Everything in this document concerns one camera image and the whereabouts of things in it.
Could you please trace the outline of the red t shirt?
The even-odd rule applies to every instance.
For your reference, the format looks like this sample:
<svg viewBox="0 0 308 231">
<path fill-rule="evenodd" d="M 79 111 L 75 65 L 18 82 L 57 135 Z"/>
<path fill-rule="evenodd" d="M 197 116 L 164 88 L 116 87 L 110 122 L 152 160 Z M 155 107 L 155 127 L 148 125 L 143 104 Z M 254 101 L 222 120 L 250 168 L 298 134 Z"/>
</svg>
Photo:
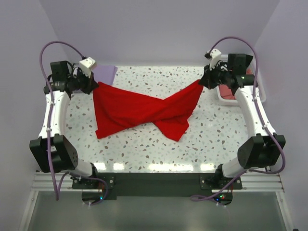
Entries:
<svg viewBox="0 0 308 231">
<path fill-rule="evenodd" d="M 101 139 L 128 128 L 153 123 L 165 137 L 179 141 L 189 127 L 188 119 L 202 91 L 203 86 L 196 80 L 175 94 L 159 99 L 100 82 L 93 93 L 96 136 Z"/>
</svg>

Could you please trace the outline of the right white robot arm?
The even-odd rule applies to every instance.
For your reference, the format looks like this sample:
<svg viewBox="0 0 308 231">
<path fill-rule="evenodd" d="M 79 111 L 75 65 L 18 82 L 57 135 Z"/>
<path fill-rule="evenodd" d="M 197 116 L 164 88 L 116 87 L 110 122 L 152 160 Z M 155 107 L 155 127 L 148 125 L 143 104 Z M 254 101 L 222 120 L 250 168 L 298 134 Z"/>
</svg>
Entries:
<svg viewBox="0 0 308 231">
<path fill-rule="evenodd" d="M 231 178 L 245 170 L 258 171 L 275 165 L 282 156 L 285 137 L 276 133 L 270 124 L 259 95 L 255 75 L 247 72 L 253 59 L 247 54 L 229 54 L 221 60 L 221 52 L 214 50 L 205 54 L 210 63 L 204 67 L 199 84 L 213 89 L 226 85 L 232 92 L 243 113 L 248 139 L 239 147 L 237 157 L 217 167 L 213 176 L 204 181 L 214 187 L 226 189 Z"/>
</svg>

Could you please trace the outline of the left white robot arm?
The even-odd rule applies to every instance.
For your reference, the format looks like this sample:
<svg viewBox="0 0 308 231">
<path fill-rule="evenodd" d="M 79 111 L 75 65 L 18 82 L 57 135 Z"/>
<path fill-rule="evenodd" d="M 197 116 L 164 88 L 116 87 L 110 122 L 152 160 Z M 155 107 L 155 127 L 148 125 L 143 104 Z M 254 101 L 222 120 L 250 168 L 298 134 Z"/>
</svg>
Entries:
<svg viewBox="0 0 308 231">
<path fill-rule="evenodd" d="M 42 172 L 49 173 L 52 163 L 55 173 L 69 171 L 83 176 L 83 184 L 94 189 L 100 183 L 97 169 L 93 163 L 79 159 L 76 148 L 65 136 L 65 119 L 74 91 L 90 94 L 98 87 L 93 74 L 96 62 L 88 57 L 83 58 L 77 68 L 67 61 L 50 65 L 51 75 L 43 89 L 46 99 L 43 126 L 39 137 L 30 141 L 29 148 Z"/>
</svg>

